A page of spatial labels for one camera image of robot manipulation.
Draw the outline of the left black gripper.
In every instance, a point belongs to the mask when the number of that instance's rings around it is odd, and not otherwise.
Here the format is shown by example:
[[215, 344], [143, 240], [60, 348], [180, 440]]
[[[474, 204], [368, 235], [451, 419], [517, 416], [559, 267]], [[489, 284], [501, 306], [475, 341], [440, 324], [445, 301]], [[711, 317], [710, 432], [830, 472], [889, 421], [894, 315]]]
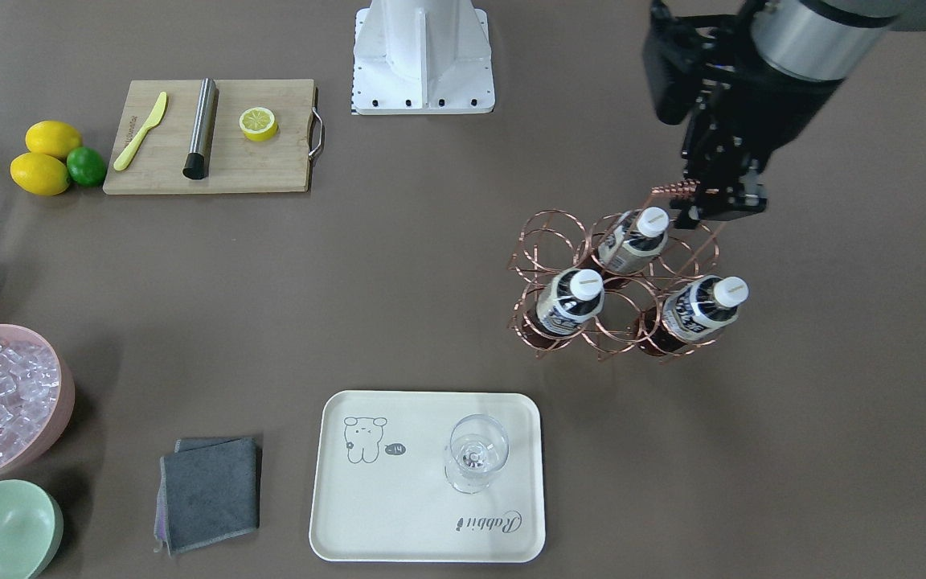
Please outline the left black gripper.
[[682, 16], [703, 37], [703, 85], [682, 144], [684, 175], [671, 187], [674, 228], [732, 221], [768, 208], [760, 181], [769, 158], [800, 136], [826, 103], [826, 82], [788, 76], [762, 59], [742, 16]]

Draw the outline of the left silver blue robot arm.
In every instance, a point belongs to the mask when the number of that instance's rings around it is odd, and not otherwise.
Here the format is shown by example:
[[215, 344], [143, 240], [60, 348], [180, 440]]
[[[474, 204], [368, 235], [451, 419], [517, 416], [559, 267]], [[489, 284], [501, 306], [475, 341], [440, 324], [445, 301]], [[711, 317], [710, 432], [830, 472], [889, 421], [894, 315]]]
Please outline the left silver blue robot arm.
[[677, 228], [767, 209], [760, 184], [889, 31], [926, 31], [926, 1], [747, 1], [736, 14], [673, 16], [651, 5], [645, 66], [659, 120], [686, 121], [690, 193]]

